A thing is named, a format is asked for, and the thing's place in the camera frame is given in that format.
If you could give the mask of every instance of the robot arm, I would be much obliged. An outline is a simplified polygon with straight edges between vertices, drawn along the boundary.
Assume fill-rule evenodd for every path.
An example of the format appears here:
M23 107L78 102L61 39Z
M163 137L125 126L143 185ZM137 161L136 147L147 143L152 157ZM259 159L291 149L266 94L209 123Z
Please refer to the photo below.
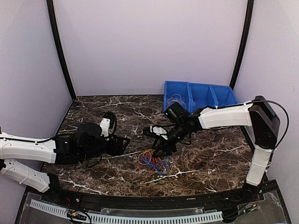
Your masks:
M255 151L246 183L257 186L276 148L280 126L277 114L264 101L265 98L259 96L241 105L216 109L199 108L193 114L179 103L174 103L164 112L170 121L176 124L170 131L166 131L162 126L152 126L145 128L143 133L156 138L153 145L154 156L161 156L176 152L176 143L192 132L221 126L252 126L256 139Z
M76 164L103 153L121 155L130 139L109 134L116 122L113 113L107 112L100 125L81 124L69 137L32 139L0 133L0 175L6 175L20 184L40 192L59 188L56 176L35 171L15 159L37 160L55 164Z

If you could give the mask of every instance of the lavender wall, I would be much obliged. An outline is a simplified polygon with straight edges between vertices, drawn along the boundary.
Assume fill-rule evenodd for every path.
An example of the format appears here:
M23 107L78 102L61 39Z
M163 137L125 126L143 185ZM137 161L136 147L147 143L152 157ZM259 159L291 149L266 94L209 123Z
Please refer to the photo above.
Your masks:
M0 126L46 138L71 97L55 49L46 0L0 0ZM39 169L41 163L27 161ZM0 177L0 224L13 224L25 186Z
M56 0L77 95L163 94L165 80L228 85L246 0Z
M256 95L281 103L290 115L289 132L269 169L282 191L291 219L299 220L299 4L296 0L255 1L248 43L235 93L240 102ZM280 135L285 129L284 113Z

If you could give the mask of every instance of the marble surface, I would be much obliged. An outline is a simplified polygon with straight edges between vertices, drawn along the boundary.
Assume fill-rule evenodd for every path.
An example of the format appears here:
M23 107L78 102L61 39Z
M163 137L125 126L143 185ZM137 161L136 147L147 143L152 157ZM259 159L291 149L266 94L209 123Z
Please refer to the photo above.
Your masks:
M138 165L137 156L150 149L153 139L142 134L146 126L169 124L163 116L163 96L79 97L59 133L74 133L80 123L100 123L105 112L116 114L115 134L131 139L125 154L87 168L44 164L42 171L56 174L64 189L110 196L186 196L241 188L252 152L239 127L204 130L192 136L190 146L178 144L171 168L159 176ZM96 163L94 158L89 164Z

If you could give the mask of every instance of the blue plastic bin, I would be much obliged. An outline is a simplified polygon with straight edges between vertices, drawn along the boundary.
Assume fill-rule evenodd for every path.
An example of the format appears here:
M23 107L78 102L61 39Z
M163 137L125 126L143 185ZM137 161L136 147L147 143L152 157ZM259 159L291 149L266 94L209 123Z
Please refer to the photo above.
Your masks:
M187 82L165 81L164 111L177 100L190 112L191 99L192 97Z
M229 106L238 104L235 94L229 86L212 85L218 100L218 106Z
M207 84L189 83L192 94L191 112L196 108L218 105L217 97L213 87Z

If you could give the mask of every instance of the black metal edge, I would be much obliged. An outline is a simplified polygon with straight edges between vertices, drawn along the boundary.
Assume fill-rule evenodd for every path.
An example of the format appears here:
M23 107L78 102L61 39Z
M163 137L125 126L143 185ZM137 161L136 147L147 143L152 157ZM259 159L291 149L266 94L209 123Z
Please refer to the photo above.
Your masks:
M64 52L62 50L62 45L61 45L61 41L60 41L60 37L59 37L53 0L47 0L47 6L48 6L48 13L49 13L49 18L50 18L52 33L53 33L54 42L56 45L56 50L57 50L58 58L60 61L61 69L64 74L65 82L66 82L67 88L69 89L71 98L72 98L72 100L75 100L76 93L75 93L73 84L71 83L71 77L70 77L69 71L67 69Z
M227 194L239 193L241 189L234 189L229 191L223 191L218 193L210 193L204 195L193 196L177 196L177 197L122 197L122 196L105 196L94 195L88 193L80 193L70 190L62 190L61 198L68 197L71 200L71 206L81 210L93 210L100 211L102 208L114 208L114 209L134 209L134 210L173 210L173 209L188 209L203 207L207 210L217 210L222 212L232 211L237 209L237 203L227 204L224 202L224 198ZM262 185L263 193L276 191L280 199L283 212L287 223L291 223L290 216L288 214L285 202L281 195L279 186L276 180L266 181ZM43 193L36 191L31 187L27 187L20 204L18 216L15 224L18 224L18 220L21 218L21 212L27 197L27 194L31 192L42 196L45 201L53 202L49 197Z
M234 90L235 84L237 82L240 67L242 64L242 59L243 59L244 52L245 52L245 47L246 47L246 42L247 42L247 38L248 38L251 17L252 17L252 11L253 11L253 3L254 3L254 0L248 0L248 2L247 2L245 22L244 22L240 47L239 47L239 51L238 51L237 60L235 62L235 68L233 71L233 75L232 75L232 78L231 78L230 84L229 84L229 86L232 88L232 90Z
M278 197L279 197L279 200L280 200L280 203L281 203L282 210L284 211L284 215L285 215L286 222L287 222L288 224L291 224L291 223L292 223L292 222L291 222L291 218L290 218L288 209L287 209L287 207L286 207L284 198L282 197L281 191L280 191L280 190L277 190L277 194L278 194Z
M59 130L61 129L61 126L62 126L62 124L64 123L64 120L65 120L66 116L68 115L68 113L69 113L71 107L74 105L74 102L75 102L75 100L72 101L70 107L68 108L67 112L65 113L64 118L62 119L62 121L61 121L61 123L60 123L60 125L59 125L59 127L58 127L58 129L57 129L57 131L56 131L56 133L55 133L55 135L58 135L58 132L59 132Z
M28 187L25 188L25 192L23 194L23 197L22 197L19 209L18 209L17 216L15 218L14 224L19 224L19 222L21 220L21 215L22 215L22 212L23 212L23 208L24 208L24 205L25 205L27 195L28 195Z

